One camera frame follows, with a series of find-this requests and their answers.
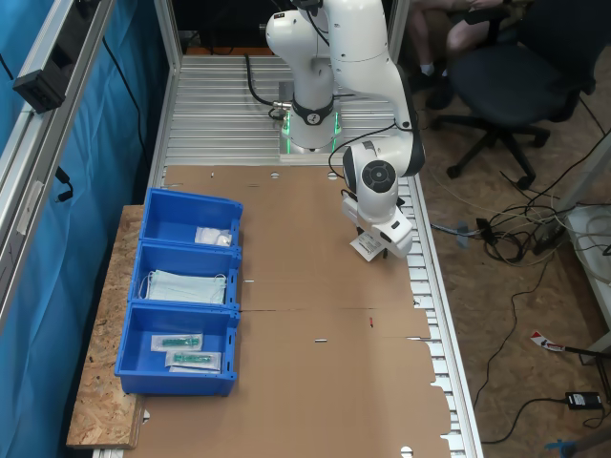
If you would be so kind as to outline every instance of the blue curtain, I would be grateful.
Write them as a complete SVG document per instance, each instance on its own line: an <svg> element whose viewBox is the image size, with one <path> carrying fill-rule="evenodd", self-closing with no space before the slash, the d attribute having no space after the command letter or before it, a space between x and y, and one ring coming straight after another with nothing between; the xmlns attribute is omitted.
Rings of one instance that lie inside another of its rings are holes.
<svg viewBox="0 0 611 458"><path fill-rule="evenodd" d="M0 1L0 53L13 77L21 71L52 4L53 0ZM12 83L0 68L0 155L24 103L12 89Z"/></svg>
<svg viewBox="0 0 611 458"><path fill-rule="evenodd" d="M28 3L2 0L0 11L7 2L15 8ZM30 3L42 8L51 1ZM29 36L41 23L29 23ZM168 72L153 2L117 0L106 39L134 92L146 135L147 114L163 98ZM65 452L64 407L80 370L83 340L88 341L83 330L95 279L115 239L122 207L132 201L141 161L136 109L101 47L61 161L74 197L54 202L66 191L54 181L0 335L0 458Z"/></svg>

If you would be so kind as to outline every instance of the shoe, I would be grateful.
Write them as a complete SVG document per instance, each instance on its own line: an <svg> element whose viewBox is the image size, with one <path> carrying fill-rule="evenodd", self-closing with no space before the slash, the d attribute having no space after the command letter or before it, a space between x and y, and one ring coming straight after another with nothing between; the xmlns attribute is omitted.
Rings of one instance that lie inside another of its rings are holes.
<svg viewBox="0 0 611 458"><path fill-rule="evenodd" d="M427 98L427 108L431 110L443 110L452 103L454 98L454 88L450 84L450 79L447 76L441 78L439 84Z"/></svg>
<svg viewBox="0 0 611 458"><path fill-rule="evenodd" d="M436 80L432 75L427 75L422 72L414 74L408 78L410 90L412 94L419 93L425 89L430 89L435 86Z"/></svg>

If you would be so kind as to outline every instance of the particle board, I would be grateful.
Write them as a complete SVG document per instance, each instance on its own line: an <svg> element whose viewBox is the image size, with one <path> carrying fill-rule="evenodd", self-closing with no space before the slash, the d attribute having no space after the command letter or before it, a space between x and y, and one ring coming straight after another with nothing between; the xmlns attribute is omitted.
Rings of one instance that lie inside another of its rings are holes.
<svg viewBox="0 0 611 458"><path fill-rule="evenodd" d="M125 394L114 372L142 213L141 206L123 208L76 395L69 447L136 446L142 397Z"/></svg>

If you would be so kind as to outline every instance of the blue plastic bin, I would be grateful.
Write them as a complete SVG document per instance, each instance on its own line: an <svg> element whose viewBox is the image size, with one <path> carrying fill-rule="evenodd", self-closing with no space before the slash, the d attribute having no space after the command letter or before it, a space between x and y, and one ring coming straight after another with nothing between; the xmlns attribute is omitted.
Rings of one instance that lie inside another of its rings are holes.
<svg viewBox="0 0 611 458"><path fill-rule="evenodd" d="M242 255L236 251L218 250L186 245L167 245L141 240L138 243L134 271L128 301L137 301L146 297L147 281L150 272L162 270L175 275L189 277L216 277L219 274L227 277L227 287L223 304L209 304L209 299L199 302L181 302L182 305L207 305L238 310L238 268ZM149 303L165 304L162 301Z"/></svg>
<svg viewBox="0 0 611 458"><path fill-rule="evenodd" d="M206 307L130 302L116 356L123 391L139 394L227 396L238 378L234 356L240 313ZM151 351L154 334L203 334L202 351L223 354L220 374L170 372L165 352Z"/></svg>
<svg viewBox="0 0 611 458"><path fill-rule="evenodd" d="M238 234L242 209L240 203L226 198L151 188L146 197L140 239L240 250ZM195 243L198 227L229 230L231 246Z"/></svg>

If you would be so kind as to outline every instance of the face mask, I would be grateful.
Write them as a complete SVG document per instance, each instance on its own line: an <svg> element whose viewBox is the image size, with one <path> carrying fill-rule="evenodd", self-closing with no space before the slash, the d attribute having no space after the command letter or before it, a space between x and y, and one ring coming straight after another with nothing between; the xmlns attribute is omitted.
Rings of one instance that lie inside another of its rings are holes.
<svg viewBox="0 0 611 458"><path fill-rule="evenodd" d="M174 302L223 303L227 284L225 275L215 278L184 277L160 270L151 272L144 281L148 281L145 299Z"/></svg>

